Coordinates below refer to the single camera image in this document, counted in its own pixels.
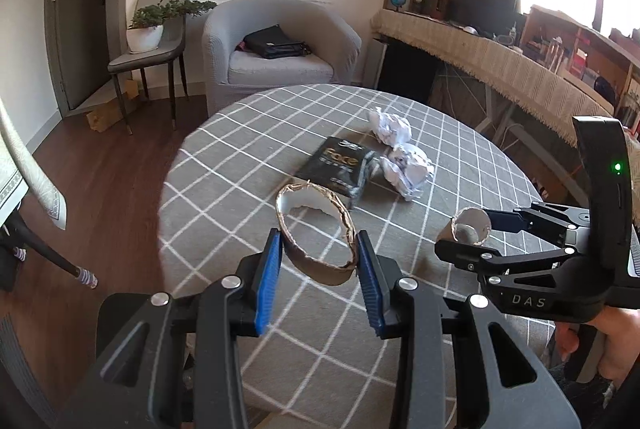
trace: hand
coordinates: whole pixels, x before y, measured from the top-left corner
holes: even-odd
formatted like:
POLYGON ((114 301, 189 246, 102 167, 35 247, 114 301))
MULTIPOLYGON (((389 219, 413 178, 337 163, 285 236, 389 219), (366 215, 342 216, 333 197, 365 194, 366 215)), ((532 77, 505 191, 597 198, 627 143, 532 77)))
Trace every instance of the hand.
MULTIPOLYGON (((640 353, 640 311, 605 306, 587 324, 607 335, 598 372, 620 387, 640 353)), ((568 323, 556 323, 556 345, 563 362, 578 349, 579 343, 577 333, 568 323)))

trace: black monitor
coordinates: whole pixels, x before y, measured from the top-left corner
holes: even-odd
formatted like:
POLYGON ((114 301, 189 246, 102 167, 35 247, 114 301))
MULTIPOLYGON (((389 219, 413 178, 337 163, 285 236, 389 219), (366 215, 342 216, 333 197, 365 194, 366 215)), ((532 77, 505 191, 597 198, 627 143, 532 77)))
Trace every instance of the black monitor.
POLYGON ((445 19, 478 32, 509 33, 515 19, 516 0, 449 0, 445 19))

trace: metal screw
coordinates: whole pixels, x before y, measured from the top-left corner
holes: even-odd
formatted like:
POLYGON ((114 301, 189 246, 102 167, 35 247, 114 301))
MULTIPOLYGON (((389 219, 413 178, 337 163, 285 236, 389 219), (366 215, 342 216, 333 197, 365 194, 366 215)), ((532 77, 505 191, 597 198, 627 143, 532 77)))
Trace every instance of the metal screw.
POLYGON ((402 290, 415 290, 418 287, 418 282, 410 277, 403 277, 398 284, 402 290))
POLYGON ((487 306, 489 306, 489 299, 480 294, 469 297, 469 302, 476 308, 487 308, 487 306))
POLYGON ((222 285, 225 288, 238 288, 239 285, 242 284, 242 279, 240 279, 237 275, 228 275, 222 278, 222 285))
POLYGON ((151 304, 153 306, 164 306, 169 302, 169 294, 165 292, 158 292, 151 296, 151 304))

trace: green plant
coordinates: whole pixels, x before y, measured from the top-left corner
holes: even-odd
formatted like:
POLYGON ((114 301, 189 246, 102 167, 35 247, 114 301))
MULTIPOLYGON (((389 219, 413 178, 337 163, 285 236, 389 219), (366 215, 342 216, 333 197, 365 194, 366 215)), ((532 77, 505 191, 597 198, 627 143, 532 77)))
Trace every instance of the green plant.
POLYGON ((133 14, 129 30, 159 26, 174 17, 201 15, 216 7, 213 1, 171 0, 164 4, 162 1, 138 8, 133 14))

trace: chair leg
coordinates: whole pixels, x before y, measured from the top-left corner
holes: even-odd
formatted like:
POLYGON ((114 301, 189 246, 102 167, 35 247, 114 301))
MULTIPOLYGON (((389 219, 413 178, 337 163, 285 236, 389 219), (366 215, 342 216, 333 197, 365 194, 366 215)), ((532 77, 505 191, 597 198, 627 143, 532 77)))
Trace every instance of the chair leg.
POLYGON ((178 63, 180 64, 180 78, 182 79, 182 89, 184 89, 184 95, 189 100, 189 93, 187 92, 187 75, 184 71, 184 57, 180 54, 178 57, 178 63))
POLYGON ((9 214, 9 217, 6 219, 4 224, 12 234, 18 237, 18 239, 29 245, 33 250, 38 252, 45 259, 48 259, 57 267, 62 268, 65 272, 74 276, 82 284, 86 284, 91 288, 95 288, 98 285, 98 280, 93 273, 89 272, 87 269, 81 268, 80 266, 73 265, 73 263, 67 261, 58 252, 47 245, 47 243, 41 240, 38 235, 27 226, 17 210, 14 210, 9 214))
POLYGON ((144 68, 140 68, 140 75, 142 75, 142 87, 145 89, 146 99, 149 100, 149 88, 146 85, 146 75, 145 75, 145 69, 144 68))
POLYGON ((116 96, 118 97, 118 104, 120 105, 120 112, 124 117, 124 123, 127 124, 127 132, 133 134, 131 126, 129 125, 129 115, 127 115, 127 109, 124 106, 124 98, 122 97, 122 91, 120 91, 120 83, 118 82, 118 75, 113 75, 113 87, 116 89, 116 96))
POLYGON ((170 60, 167 63, 167 71, 169 75, 169 101, 171 102, 171 123, 175 131, 175 86, 174 86, 174 62, 170 60))

